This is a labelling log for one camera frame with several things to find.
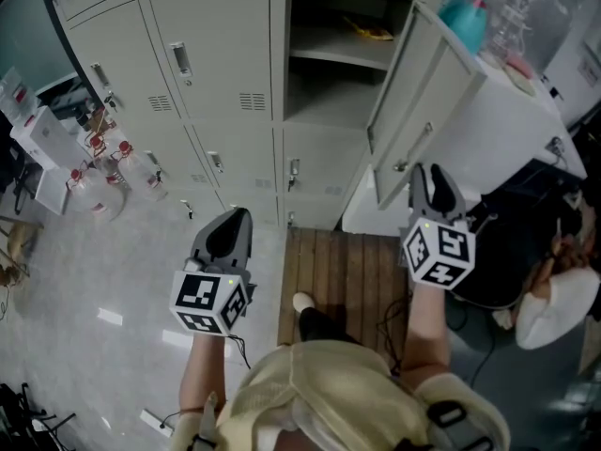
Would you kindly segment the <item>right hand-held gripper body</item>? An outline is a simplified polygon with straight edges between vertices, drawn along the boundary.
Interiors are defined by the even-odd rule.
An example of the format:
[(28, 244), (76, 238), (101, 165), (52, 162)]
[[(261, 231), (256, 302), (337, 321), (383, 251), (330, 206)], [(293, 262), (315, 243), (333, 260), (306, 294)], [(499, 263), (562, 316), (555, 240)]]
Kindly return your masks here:
[(413, 210), (401, 256), (414, 283), (452, 290), (474, 270), (475, 247), (464, 210)]

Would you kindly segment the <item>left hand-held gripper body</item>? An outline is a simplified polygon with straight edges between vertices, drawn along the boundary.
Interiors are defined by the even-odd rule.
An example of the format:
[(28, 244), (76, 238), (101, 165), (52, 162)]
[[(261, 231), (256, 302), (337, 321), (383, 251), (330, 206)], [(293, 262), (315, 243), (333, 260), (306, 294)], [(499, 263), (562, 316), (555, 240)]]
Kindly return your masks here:
[(182, 327), (197, 334), (230, 336), (256, 288), (247, 264), (247, 258), (188, 257), (174, 274), (169, 300)]

